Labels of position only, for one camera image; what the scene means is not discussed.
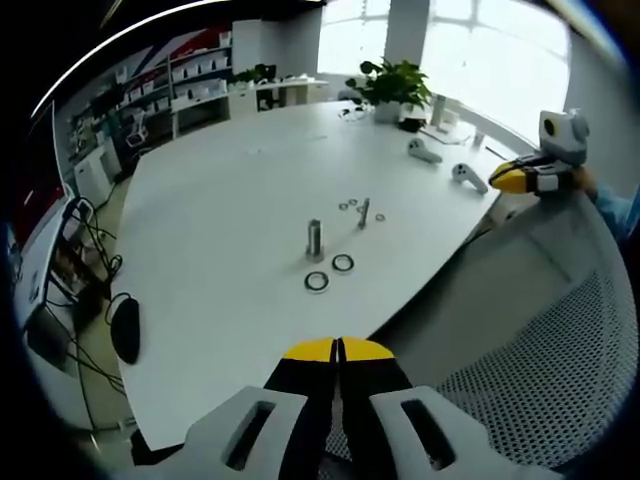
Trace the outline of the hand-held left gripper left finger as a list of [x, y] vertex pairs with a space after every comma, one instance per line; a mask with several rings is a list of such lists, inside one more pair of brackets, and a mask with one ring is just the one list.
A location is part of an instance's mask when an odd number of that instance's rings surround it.
[[189, 429], [185, 479], [315, 479], [331, 427], [334, 340], [291, 347], [265, 385], [245, 387]]

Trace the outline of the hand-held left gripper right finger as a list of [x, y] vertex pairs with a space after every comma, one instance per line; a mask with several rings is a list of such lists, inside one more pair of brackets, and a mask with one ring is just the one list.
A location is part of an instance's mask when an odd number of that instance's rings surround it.
[[408, 379], [367, 339], [337, 340], [342, 425], [357, 479], [492, 479], [484, 427]]

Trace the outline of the person's right hand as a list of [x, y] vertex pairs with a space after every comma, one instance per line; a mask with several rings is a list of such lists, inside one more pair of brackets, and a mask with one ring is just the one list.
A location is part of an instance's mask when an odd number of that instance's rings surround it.
[[590, 197], [597, 195], [597, 183], [586, 168], [579, 167], [573, 171], [573, 182], [575, 188], [583, 191], [586, 195]]

